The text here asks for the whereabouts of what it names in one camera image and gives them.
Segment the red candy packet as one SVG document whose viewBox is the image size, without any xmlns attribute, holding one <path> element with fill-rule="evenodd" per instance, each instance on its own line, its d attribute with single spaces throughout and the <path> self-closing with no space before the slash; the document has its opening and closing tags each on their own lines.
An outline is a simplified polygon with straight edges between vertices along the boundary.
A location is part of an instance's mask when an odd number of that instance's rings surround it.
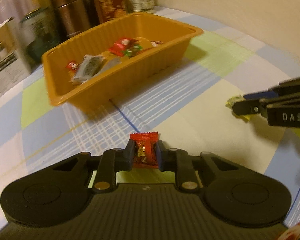
<svg viewBox="0 0 300 240">
<path fill-rule="evenodd" d="M 135 142 L 133 165 L 135 168 L 158 168 L 154 149 L 159 140 L 158 132 L 131 133 L 130 140 Z"/>
</svg>

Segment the red square snack packet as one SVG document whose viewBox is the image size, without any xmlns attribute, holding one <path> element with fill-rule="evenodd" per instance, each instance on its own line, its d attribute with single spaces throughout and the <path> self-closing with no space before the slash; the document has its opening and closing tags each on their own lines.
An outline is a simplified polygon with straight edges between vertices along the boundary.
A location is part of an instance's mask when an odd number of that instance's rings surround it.
<svg viewBox="0 0 300 240">
<path fill-rule="evenodd" d="M 123 57 L 124 51 L 126 49 L 129 49 L 135 42 L 137 42 L 134 38 L 128 38 L 128 37 L 122 37 L 119 40 L 117 40 L 109 49 L 108 51 L 112 54 Z"/>
</svg>

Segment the red foil candy wrapper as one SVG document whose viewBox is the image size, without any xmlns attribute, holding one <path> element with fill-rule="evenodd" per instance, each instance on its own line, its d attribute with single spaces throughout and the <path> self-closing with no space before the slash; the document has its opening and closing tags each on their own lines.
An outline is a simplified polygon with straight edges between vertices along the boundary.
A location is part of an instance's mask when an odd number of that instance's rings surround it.
<svg viewBox="0 0 300 240">
<path fill-rule="evenodd" d="M 66 69 L 68 71 L 72 71 L 72 72 L 77 72 L 78 69 L 80 67 L 80 64 L 77 63 L 76 61 L 70 61 L 67 65 L 66 65 Z"/>
</svg>

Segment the checkered tablecloth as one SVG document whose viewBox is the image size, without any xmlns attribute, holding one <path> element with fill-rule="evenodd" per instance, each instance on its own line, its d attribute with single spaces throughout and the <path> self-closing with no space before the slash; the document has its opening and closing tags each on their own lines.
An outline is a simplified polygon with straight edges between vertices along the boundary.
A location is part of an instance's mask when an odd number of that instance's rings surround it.
<svg viewBox="0 0 300 240">
<path fill-rule="evenodd" d="M 95 117 L 52 107 L 42 67 L 0 96 L 0 195 L 10 182 L 78 152 L 125 147 L 134 132 L 155 131 L 166 147 L 210 151 L 281 181 L 292 195 L 286 224 L 300 222 L 300 129 L 249 121 L 226 107 L 232 96 L 300 76 L 297 59 L 234 28 L 159 8 L 158 15 L 203 29 L 182 61 L 101 105 Z M 0 207 L 0 229 L 6 224 Z"/>
</svg>

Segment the orange plastic tray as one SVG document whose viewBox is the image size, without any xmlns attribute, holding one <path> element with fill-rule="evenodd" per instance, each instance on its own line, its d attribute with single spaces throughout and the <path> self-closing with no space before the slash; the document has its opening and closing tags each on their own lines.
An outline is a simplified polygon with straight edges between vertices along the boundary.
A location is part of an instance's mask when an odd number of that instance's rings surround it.
<svg viewBox="0 0 300 240">
<path fill-rule="evenodd" d="M 93 27 L 46 52 L 42 57 L 47 94 L 51 105 L 66 102 L 85 113 L 107 102 L 134 85 L 145 81 L 179 62 L 193 37 L 203 30 L 169 18 L 146 12 L 135 12 Z M 159 41 L 151 49 L 143 49 L 134 57 L 124 56 L 120 62 L 81 85 L 71 81 L 66 65 L 81 63 L 85 55 L 115 58 L 109 48 L 120 38 Z"/>
</svg>

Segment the clear wrapped printed snack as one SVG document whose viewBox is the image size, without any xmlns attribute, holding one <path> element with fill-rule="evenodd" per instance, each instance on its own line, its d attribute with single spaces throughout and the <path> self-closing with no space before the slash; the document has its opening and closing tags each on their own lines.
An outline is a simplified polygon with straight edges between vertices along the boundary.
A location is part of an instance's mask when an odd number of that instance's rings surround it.
<svg viewBox="0 0 300 240">
<path fill-rule="evenodd" d="M 85 55 L 71 82 L 83 83 L 90 80 L 101 69 L 104 60 L 101 55 Z"/>
</svg>

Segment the green wrapped candy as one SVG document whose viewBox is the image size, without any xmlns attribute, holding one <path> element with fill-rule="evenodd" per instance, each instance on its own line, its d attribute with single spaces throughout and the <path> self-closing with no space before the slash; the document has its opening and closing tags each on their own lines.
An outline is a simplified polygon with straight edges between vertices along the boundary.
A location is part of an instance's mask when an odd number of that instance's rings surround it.
<svg viewBox="0 0 300 240">
<path fill-rule="evenodd" d="M 142 51 L 142 46 L 139 44 L 134 44 L 130 48 L 124 50 L 122 53 L 124 56 L 134 57 L 134 56 L 138 55 L 138 53 L 141 51 Z"/>
</svg>

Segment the white product box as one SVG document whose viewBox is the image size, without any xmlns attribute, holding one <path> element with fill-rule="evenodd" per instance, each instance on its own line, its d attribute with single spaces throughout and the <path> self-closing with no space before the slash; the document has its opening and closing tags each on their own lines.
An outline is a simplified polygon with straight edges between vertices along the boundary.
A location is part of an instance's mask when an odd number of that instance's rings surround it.
<svg viewBox="0 0 300 240">
<path fill-rule="evenodd" d="M 0 95 L 5 94 L 31 74 L 31 66 L 12 17 L 0 24 Z"/>
</svg>

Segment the brown metal canister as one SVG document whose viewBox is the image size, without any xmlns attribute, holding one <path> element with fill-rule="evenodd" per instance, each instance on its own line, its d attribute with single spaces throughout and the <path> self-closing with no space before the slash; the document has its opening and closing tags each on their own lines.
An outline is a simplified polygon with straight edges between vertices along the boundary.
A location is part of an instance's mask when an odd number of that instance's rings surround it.
<svg viewBox="0 0 300 240">
<path fill-rule="evenodd" d="M 91 28 L 85 0 L 50 0 L 50 2 L 67 39 Z"/>
</svg>

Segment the green glass jar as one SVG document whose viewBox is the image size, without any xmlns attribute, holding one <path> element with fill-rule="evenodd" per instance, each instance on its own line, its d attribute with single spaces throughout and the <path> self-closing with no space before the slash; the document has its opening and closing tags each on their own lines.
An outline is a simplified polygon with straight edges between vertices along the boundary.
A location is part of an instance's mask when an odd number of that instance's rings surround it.
<svg viewBox="0 0 300 240">
<path fill-rule="evenodd" d="M 42 55 L 60 42 L 48 8 L 38 8 L 26 14 L 19 23 L 21 39 L 28 55 L 41 63 Z"/>
</svg>

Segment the red gift box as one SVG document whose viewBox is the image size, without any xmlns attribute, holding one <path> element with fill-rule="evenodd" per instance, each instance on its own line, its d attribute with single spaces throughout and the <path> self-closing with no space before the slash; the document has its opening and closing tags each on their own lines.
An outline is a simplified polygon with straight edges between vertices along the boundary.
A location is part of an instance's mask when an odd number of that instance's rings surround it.
<svg viewBox="0 0 300 240">
<path fill-rule="evenodd" d="M 127 14 L 124 0 L 94 0 L 100 23 L 108 22 Z"/>
</svg>

